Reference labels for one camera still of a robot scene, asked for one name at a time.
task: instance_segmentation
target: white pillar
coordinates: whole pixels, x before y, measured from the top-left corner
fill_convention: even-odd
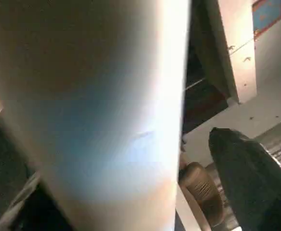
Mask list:
[[[173,227],[188,12],[0,2],[2,116],[77,230]]]

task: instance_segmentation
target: blurry object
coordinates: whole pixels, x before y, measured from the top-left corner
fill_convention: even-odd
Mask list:
[[[0,217],[27,181],[26,163],[0,120]]]
[[[253,4],[254,38],[281,20],[281,0],[259,0]]]
[[[73,231],[40,183],[32,176],[0,220],[0,231]]]
[[[209,174],[199,163],[190,163],[180,174],[179,186],[203,231],[223,220],[223,203]]]
[[[281,165],[261,144],[227,128],[214,128],[209,146],[242,229],[281,230]]]
[[[186,134],[228,108],[226,98],[206,79],[186,89],[182,132]]]
[[[184,134],[228,107],[230,95],[203,1],[192,1],[183,110]]]

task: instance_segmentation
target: framed picture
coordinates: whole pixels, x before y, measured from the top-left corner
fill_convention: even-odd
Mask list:
[[[254,38],[281,20],[281,0],[259,0],[253,4]]]

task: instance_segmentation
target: blue painting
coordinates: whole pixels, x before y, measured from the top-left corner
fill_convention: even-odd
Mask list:
[[[254,35],[260,36],[281,19],[281,0],[260,0],[253,5]]]

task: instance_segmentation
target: white column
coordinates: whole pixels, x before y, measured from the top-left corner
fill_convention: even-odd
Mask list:
[[[0,2],[2,116],[77,230],[173,227],[189,2]]]

